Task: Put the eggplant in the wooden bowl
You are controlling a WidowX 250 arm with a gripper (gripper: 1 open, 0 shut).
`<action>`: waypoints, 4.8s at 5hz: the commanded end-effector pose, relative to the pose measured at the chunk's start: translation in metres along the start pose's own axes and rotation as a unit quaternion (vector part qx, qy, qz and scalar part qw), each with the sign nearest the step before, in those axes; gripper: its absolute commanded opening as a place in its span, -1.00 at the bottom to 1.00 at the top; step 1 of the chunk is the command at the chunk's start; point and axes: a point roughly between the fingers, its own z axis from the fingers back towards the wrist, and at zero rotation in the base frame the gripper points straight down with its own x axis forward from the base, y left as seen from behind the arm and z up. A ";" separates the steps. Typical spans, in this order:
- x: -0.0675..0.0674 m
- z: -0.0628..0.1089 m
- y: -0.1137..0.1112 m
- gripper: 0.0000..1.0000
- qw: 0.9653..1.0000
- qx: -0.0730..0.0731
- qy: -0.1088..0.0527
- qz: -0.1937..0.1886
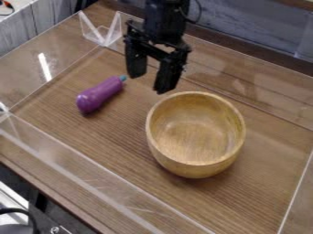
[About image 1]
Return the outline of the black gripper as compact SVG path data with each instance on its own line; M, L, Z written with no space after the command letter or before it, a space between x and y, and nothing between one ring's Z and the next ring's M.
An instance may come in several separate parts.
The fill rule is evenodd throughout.
M171 91L176 85L191 52L181 37L189 10L189 0L145 0L141 22L125 21L125 68L132 79L147 73L147 57L160 61L153 82L157 94Z

